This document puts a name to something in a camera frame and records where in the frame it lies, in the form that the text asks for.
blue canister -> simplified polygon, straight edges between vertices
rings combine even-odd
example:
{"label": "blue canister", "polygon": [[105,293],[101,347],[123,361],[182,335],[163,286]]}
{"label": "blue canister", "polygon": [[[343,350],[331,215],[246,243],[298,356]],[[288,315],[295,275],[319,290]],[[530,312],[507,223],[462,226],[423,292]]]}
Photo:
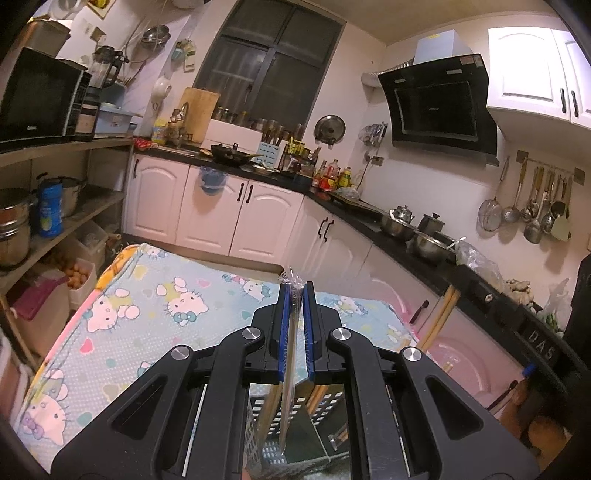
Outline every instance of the blue canister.
{"label": "blue canister", "polygon": [[46,238],[58,236],[61,226],[61,193],[63,187],[59,180],[44,181],[39,186],[39,235]]}

blender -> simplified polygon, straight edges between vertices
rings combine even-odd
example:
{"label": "blender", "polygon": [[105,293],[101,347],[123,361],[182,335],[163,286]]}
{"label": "blender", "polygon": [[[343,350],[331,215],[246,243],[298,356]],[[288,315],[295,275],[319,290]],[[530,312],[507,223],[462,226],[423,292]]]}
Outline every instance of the blender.
{"label": "blender", "polygon": [[100,93],[103,88],[113,85],[127,58],[120,50],[103,45],[92,54],[92,65],[88,70],[91,75],[88,90],[82,105],[82,111],[76,126],[74,140],[91,141],[95,137],[96,120],[100,112]]}

ceiling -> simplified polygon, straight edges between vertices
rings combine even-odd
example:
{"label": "ceiling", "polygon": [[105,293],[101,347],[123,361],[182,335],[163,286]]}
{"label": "ceiling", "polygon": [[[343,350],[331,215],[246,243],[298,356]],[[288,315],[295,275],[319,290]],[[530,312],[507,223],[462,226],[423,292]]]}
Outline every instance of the ceiling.
{"label": "ceiling", "polygon": [[311,0],[390,45],[463,18],[488,13],[553,12],[544,0]]}

basket of eggs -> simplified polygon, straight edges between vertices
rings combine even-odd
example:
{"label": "basket of eggs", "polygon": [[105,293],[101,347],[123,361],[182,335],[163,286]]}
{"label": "basket of eggs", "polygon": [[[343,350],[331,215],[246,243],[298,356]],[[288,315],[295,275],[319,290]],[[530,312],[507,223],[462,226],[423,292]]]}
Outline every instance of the basket of eggs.
{"label": "basket of eggs", "polygon": [[61,270],[68,277],[70,310],[77,310],[96,286],[95,265],[83,258],[69,258],[56,249],[50,252],[44,263]]}

hello kitty blanket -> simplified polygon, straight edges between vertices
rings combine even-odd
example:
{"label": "hello kitty blanket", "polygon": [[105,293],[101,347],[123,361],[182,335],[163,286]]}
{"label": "hello kitty blanket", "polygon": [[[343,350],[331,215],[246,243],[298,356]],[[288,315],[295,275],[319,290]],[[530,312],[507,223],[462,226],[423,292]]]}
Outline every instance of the hello kitty blanket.
{"label": "hello kitty blanket", "polygon": [[[21,408],[20,439],[50,471],[57,452],[173,346],[219,344],[250,325],[257,308],[275,303],[278,291],[278,284],[142,244],[102,291],[89,296],[54,345]],[[317,301],[377,346],[399,350],[413,341],[383,302],[323,293]],[[296,377],[306,376],[302,327]]]}

